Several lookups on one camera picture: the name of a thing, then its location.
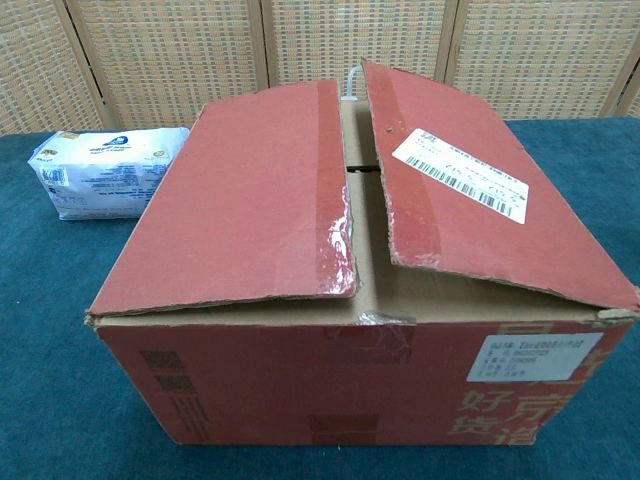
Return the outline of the woven bamboo folding screen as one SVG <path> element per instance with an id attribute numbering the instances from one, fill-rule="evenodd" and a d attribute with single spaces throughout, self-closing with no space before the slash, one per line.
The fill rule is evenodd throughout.
<path id="1" fill-rule="evenodd" d="M 640 0 L 0 0 L 0 135 L 191 124 L 362 59 L 506 119 L 640 116 Z"/>

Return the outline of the white blue tissue pack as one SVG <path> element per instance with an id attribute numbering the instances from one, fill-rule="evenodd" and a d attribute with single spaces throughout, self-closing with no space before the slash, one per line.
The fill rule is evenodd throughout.
<path id="1" fill-rule="evenodd" d="M 58 131 L 28 160 L 61 220 L 138 218 L 190 130 Z"/>

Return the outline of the table with teal blue cloth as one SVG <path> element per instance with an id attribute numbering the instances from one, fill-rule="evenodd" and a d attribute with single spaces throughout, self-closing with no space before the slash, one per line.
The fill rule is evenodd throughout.
<path id="1" fill-rule="evenodd" d="M 640 480 L 640 325 L 531 447 L 187 447 L 84 323 L 130 220 L 63 222 L 0 136 L 0 480 Z"/>

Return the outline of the red printed cardboard box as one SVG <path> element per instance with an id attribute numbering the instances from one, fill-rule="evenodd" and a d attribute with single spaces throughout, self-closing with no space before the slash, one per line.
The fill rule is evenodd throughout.
<path id="1" fill-rule="evenodd" d="M 640 294 L 484 100 L 206 105 L 87 321 L 179 444 L 530 445 Z"/>

